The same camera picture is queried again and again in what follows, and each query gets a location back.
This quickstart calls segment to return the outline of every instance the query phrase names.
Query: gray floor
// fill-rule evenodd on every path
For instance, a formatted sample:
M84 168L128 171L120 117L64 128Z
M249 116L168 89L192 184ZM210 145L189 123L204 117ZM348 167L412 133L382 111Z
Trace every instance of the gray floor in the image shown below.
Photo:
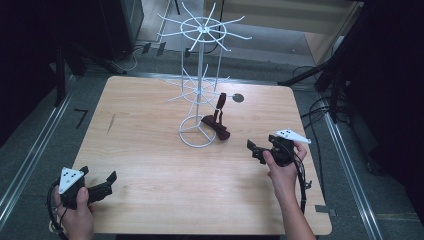
M176 16L173 4L171 4L170 11L170 17ZM267 51L272 53L273 50L266 50L266 47L276 43L268 43L266 40L258 40L256 45L249 45L251 51L261 51L263 55ZM285 49L281 51L284 54L277 57L282 58L279 59L280 62L271 61L271 57L268 59L267 57L255 59L250 54L225 56L222 60L220 77L230 76L231 81L246 84L275 85L276 81L289 79L293 74L297 75L307 70L308 68L296 70L298 66L311 64L307 58L312 58L310 54L308 56L304 42L301 37L291 41L293 41L293 46L287 46L284 43L282 43L283 46L280 46L281 49ZM161 56L156 56L156 49L151 49L146 54L141 54L140 51L137 52L135 58L138 64L133 70L128 72L128 75L153 76L150 73L155 73L167 74L162 76L170 77L171 75L180 74L181 57L171 47L172 45L177 48L180 47L180 42L175 42L167 40L167 48L169 49ZM303 49L302 54L298 56L299 59L293 57L297 51L290 53L290 49ZM216 66L214 68L212 64L217 61L216 55L205 56L205 61L211 62L211 73L216 70ZM190 71L196 70L196 55L193 54L185 62L187 69L190 69ZM117 64L130 68L134 65L134 61L132 56L129 56L126 60ZM72 167L102 89L110 76L107 71L90 61L87 62L87 67L88 72L85 77L74 78L75 85L66 108L64 108L63 116L52 132L50 141L42 145L44 151L37 159L33 172L26 174L28 182L25 184L17 202L12 204L14 207L10 215L6 218L2 217L0 225L2 226L0 231L1 240L57 239L54 234L48 231L49 221L45 208L47 190L50 184L58 177L62 167ZM314 81L315 78L311 77L292 87L301 114L307 113L311 105L320 97L313 90L312 84ZM328 93L320 93L320 95L328 96ZM27 156L32 157L34 155L30 151L31 146L54 110L54 100L55 92L53 91L39 104L38 108L20 125L9 141L0 149L0 163L2 164L0 169L0 193L2 196L6 195L7 190L13 191L13 189L9 189L9 186L14 183L13 179L19 168ZM88 114L79 128L77 128L77 125L82 116L75 109L88 110ZM303 121L304 125L307 125L308 119L305 118ZM390 176L370 174L366 169L364 154L360 150L352 129L343 123L338 123L337 128L340 129L343 136L344 143L349 151L350 160L375 214L383 238L423 239L424 228L415 215L403 187ZM320 239L367 239L369 235L345 174L341 157L328 130L328 123L325 121L325 117L314 124L314 129L316 136L314 136L310 127L306 129L306 134L313 141L310 146L310 154L312 154L319 175L321 175L319 168L319 156L321 155L323 177L321 185L325 190L327 206L332 212L330 218L333 227L330 235L320 236ZM95 239L114 238L114 235L98 234L95 236Z

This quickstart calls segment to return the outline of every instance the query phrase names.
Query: display stand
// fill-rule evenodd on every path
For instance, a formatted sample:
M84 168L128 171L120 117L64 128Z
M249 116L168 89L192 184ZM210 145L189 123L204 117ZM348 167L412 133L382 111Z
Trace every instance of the display stand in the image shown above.
M195 17L193 14L185 7L184 3L181 3L186 12L191 16L191 18L185 20L184 22L172 20L164 16L159 15L165 21L170 21L180 24L180 31L176 33L169 34L159 34L161 37L168 37L173 35L181 35L181 83L177 84L172 81L166 81L170 84L178 85L181 87L181 95L168 101L174 101L179 98L184 98L187 101L191 102L191 107L188 113L188 117L181 122L179 127L179 135L181 140L189 146L192 147L205 147L211 144L216 138L216 132L208 131L209 129L203 129L203 124L201 119L204 115L201 115L199 112L200 105L208 104L214 110L216 108L211 104L211 101L219 96L221 93L216 92L216 86L218 84L219 69L221 65L222 51L231 51L224 46L224 38L227 35L231 35L241 39L251 39L251 37L242 37L234 33L227 31L226 24L235 23L241 21L244 17L239 19L228 21L228 22L219 22L215 19L212 19L211 16L215 10L215 4L213 5L212 11L208 17ZM190 34L198 33L197 37L192 37ZM215 37L212 33L218 33L219 37ZM189 39L193 41L191 48L188 50L193 51L196 45L199 46L199 57L198 57L198 68L197 68L197 81L193 79L184 68L184 39ZM221 47L218 60L218 69L215 79L206 78L206 72L208 70L208 65L206 65L205 70L203 71L203 57L204 49L206 43L215 43ZM204 138L200 142L193 142L186 137L186 134L192 134L193 130L197 130Z

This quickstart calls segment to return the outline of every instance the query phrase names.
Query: forearm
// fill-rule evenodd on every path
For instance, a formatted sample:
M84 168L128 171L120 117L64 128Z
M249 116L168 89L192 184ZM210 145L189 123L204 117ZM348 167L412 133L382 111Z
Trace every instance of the forearm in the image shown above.
M287 239L315 239L296 197L279 199Z

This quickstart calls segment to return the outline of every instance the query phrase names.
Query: floor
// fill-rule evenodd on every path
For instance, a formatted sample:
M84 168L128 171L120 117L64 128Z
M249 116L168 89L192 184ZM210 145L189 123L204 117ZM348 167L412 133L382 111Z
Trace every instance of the floor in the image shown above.
M186 7L193 12L201 9L199 2L185 1ZM167 17L182 19L187 16L181 5L180 10L182 14L178 16L174 1L170 1ZM175 26L165 24L163 33L172 31L175 31ZM254 41L251 42L254 44L247 43L249 40L226 41L226 46L232 51L225 53L222 59L220 76L231 75L229 81L273 85L309 69L299 67L314 66L302 33L277 33L264 28L247 29L242 25L234 26L233 31L245 36L253 35ZM159 42L152 42L149 52L142 54L138 51L134 57L128 56L116 64L129 69L138 63L128 71L129 76L178 76L181 55L176 51L181 49L180 38L162 38L162 41L165 40L162 55L157 55ZM193 54L184 60L188 68L195 69L196 56ZM217 53L208 54L205 59L216 61ZM1 240L57 239L47 230L48 217L44 205L47 189L63 166L72 166L104 84L111 76L91 61L87 60L86 64L88 72L85 77L70 78L69 95L60 108L52 109L55 101L53 91L0 149L0 193L10 196L0 202ZM327 114L316 114L312 115L314 124L306 127L310 122L307 113L311 106L320 97L328 96L328 92L315 92L314 81L314 77L308 78L292 89L300 113L306 114L302 121L307 137L313 140L310 154L320 177L333 226L330 235L319 238L423 239L423 225L403 187L390 176L375 176L368 172L364 153L348 125L342 122L334 124ZM325 106L325 101L318 103ZM78 109L87 110L87 116L83 118ZM346 115L341 114L340 117L345 119ZM46 136L48 140L39 141L40 136ZM115 239L115 236L96 234L95 239Z

